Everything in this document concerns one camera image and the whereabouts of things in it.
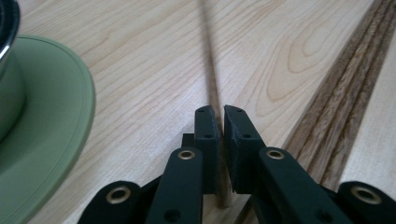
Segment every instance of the screw hole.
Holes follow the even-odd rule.
[[[333,218],[332,215],[330,215],[328,212],[326,211],[322,211],[322,210],[318,210],[315,213],[316,217],[318,218],[318,220],[322,223],[332,223]]]
[[[177,222],[181,218],[181,214],[177,209],[171,209],[166,211],[163,217],[168,222]]]
[[[276,150],[267,151],[267,156],[274,160],[282,160],[283,158],[285,158],[285,155],[283,155],[283,153],[281,153],[280,151],[276,151]]]
[[[351,189],[351,192],[355,197],[365,203],[380,204],[382,202],[381,197],[379,197],[378,194],[364,187],[354,186]]]
[[[117,187],[111,190],[107,196],[107,202],[111,204],[123,203],[131,196],[131,190],[125,186]]]
[[[195,156],[195,153],[193,151],[189,150],[184,150],[178,153],[178,157],[181,158],[182,160],[190,160]]]

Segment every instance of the wooden table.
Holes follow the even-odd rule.
[[[42,35],[74,50],[90,68],[97,97],[85,148],[31,222],[76,223],[104,185],[116,180],[144,185],[163,172],[182,134],[193,133],[194,110],[209,104],[203,11],[212,38],[219,104],[243,107],[267,145],[282,147],[371,4],[251,0],[207,1],[204,7],[187,0],[21,0],[20,33]],[[376,100],[370,103],[342,178],[375,178],[372,184],[395,198],[391,160],[396,153],[390,152],[394,146],[388,135],[395,125],[388,121],[396,111],[389,95],[396,68],[392,62],[384,66],[379,81],[387,88],[375,89]],[[384,123],[370,123],[384,116]],[[376,138],[372,132],[382,136],[374,143],[380,144],[381,157],[374,158],[385,155],[386,164],[374,165],[379,162],[369,155],[373,142],[366,140]],[[374,168],[369,168],[371,173],[354,169],[371,164],[385,177]],[[231,223],[246,198],[234,196],[232,207],[220,209],[213,197],[205,197],[204,222]]]

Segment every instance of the wood grain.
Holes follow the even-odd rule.
[[[219,104],[243,107],[281,147],[372,0],[208,1]],[[77,164],[32,223],[76,223],[102,186],[149,182],[163,171],[193,111],[209,104],[202,8],[194,1],[20,1],[21,33],[73,49],[97,91]],[[247,197],[204,223],[231,223]]]
[[[282,147],[372,2],[209,1],[220,104],[244,108],[266,144]],[[205,221],[235,221],[224,213]]]
[[[393,35],[394,14],[393,1],[375,1],[285,146],[316,181],[323,178],[325,187],[338,187],[346,158],[337,153],[347,157],[359,129]]]
[[[391,39],[361,127],[346,162],[341,182],[358,180],[396,199],[396,35]]]
[[[200,5],[193,1],[20,1],[21,34],[88,65],[96,113],[78,162],[31,223],[77,223],[103,186],[163,172],[194,110],[208,104]]]
[[[387,134],[387,131],[391,131],[388,130],[389,126],[385,123],[382,123],[382,126],[375,126],[378,130],[385,130],[381,132],[381,136],[366,134],[354,145],[358,130],[360,133],[368,133],[366,130],[373,129],[364,125],[360,129],[361,120],[387,56],[395,27],[394,1],[375,1],[318,88],[313,103],[303,114],[286,144],[286,148],[298,156],[299,163],[305,165],[308,172],[322,186],[336,190],[343,174],[342,182],[360,180],[381,188],[391,197],[396,195],[396,191],[391,186],[394,182],[392,181],[394,164],[388,162],[378,167],[372,162],[366,163],[366,161],[391,161],[396,157],[392,143],[387,141],[387,137],[391,135]],[[393,45],[395,45],[394,39],[388,61],[381,72],[382,76],[387,78],[393,74],[392,69],[395,67],[389,63],[395,50]],[[383,86],[383,83],[377,84],[381,90]],[[387,98],[384,92],[378,95],[371,100],[371,110],[375,102],[388,102],[382,99]],[[378,115],[370,112],[371,110],[368,110],[365,120],[371,116],[370,121],[376,122],[375,118]],[[387,109],[388,113],[395,111],[392,106]],[[375,157],[375,154],[370,152],[377,146],[366,145],[370,141],[378,143],[376,141],[378,137],[382,137],[389,144],[385,145],[386,149],[380,149],[384,155]],[[351,156],[344,171],[352,145],[354,145],[354,155]],[[376,168],[381,177],[373,171],[373,168]],[[251,206],[250,203],[245,205],[243,210],[248,212],[238,217],[239,223],[258,223]]]

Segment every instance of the green plate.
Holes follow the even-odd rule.
[[[0,223],[21,223],[66,177],[88,138],[95,94],[90,72],[67,47],[22,35],[13,50],[26,102],[0,144]]]

